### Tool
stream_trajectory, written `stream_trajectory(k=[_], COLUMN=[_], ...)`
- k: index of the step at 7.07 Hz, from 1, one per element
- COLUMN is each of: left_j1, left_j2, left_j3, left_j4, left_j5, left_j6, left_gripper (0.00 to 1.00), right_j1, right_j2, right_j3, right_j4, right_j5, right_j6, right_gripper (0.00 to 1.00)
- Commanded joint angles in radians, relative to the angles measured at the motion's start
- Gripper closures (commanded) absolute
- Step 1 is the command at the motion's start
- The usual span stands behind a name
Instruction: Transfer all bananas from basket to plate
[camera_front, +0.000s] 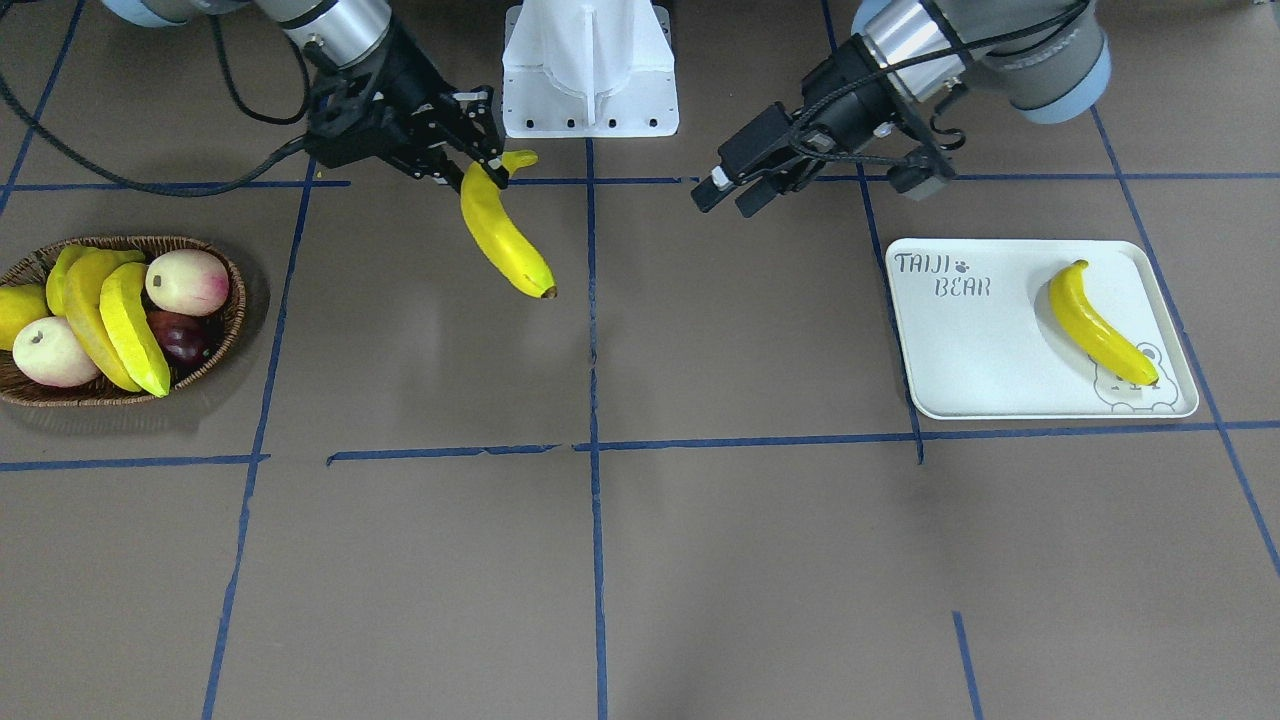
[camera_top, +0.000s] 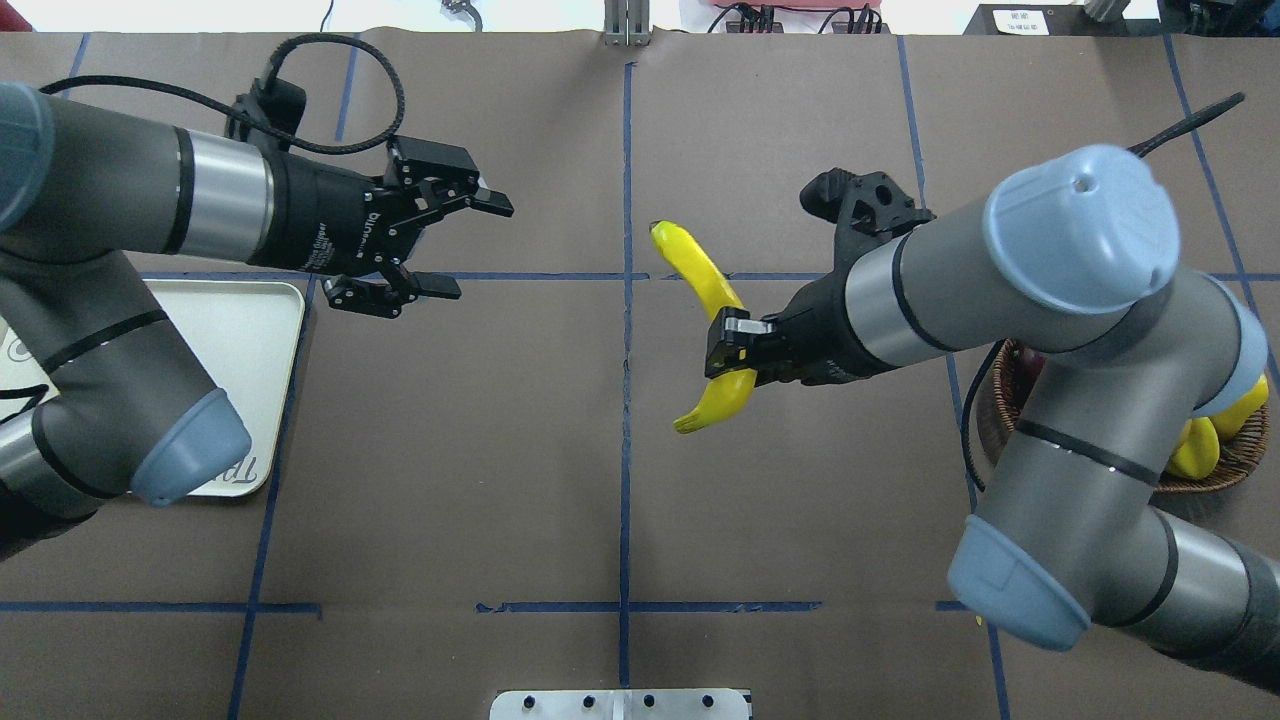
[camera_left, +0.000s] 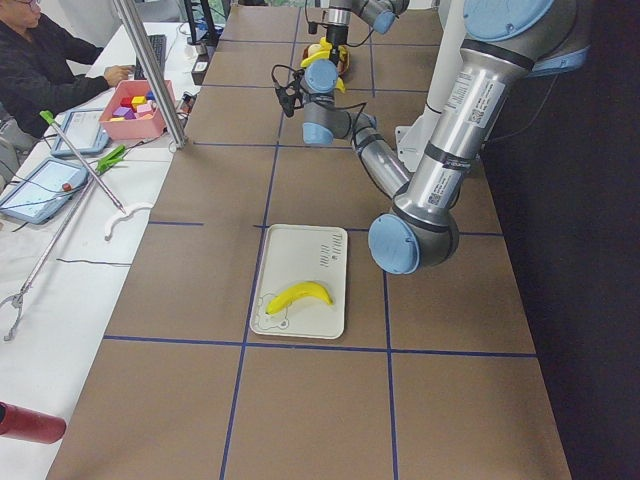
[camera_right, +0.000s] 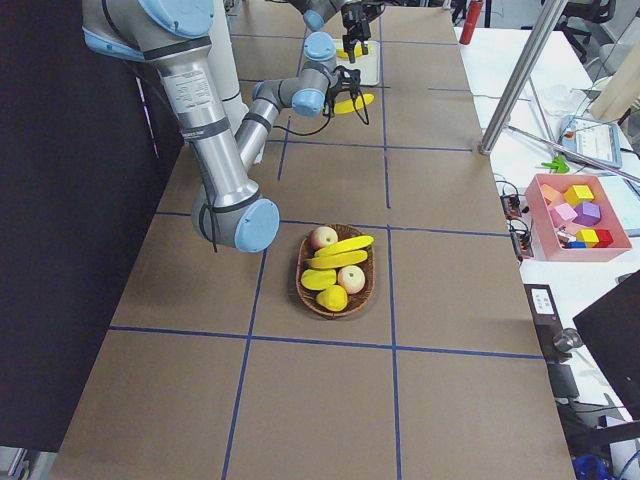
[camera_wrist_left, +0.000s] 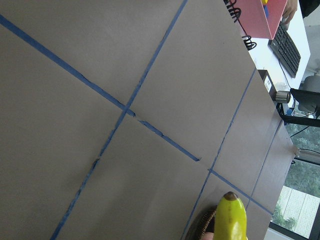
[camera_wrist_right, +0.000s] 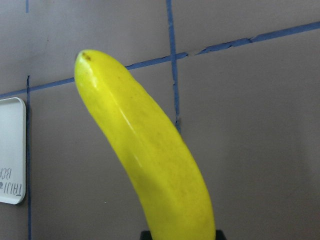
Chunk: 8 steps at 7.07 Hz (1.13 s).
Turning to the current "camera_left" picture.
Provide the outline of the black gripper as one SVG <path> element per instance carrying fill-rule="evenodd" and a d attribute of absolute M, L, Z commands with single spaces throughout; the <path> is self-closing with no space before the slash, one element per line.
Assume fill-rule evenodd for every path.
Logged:
<path fill-rule="evenodd" d="M 345 24 L 328 23 L 326 40 L 333 46 L 345 45 L 347 43 L 347 26 Z"/>

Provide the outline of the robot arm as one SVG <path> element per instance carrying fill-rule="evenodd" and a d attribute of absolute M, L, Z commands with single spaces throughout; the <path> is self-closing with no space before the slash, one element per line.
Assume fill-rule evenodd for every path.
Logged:
<path fill-rule="evenodd" d="M 590 47 L 590 1 L 439 1 L 444 29 L 424 113 L 390 146 L 361 110 L 339 109 L 339 49 L 352 16 L 385 33 L 404 1 L 333 1 L 327 58 L 309 61 L 301 79 L 303 139 L 348 140 L 365 170 L 391 199 L 370 226 L 377 265 L 410 274 L 443 263 L 458 245 L 451 208 L 490 134 L 511 87 L 525 77 L 580 68 Z"/>
<path fill-rule="evenodd" d="M 330 0 L 325 38 L 331 45 L 346 45 L 351 15 L 357 16 L 374 32 L 386 34 L 408 6 L 408 0 Z"/>

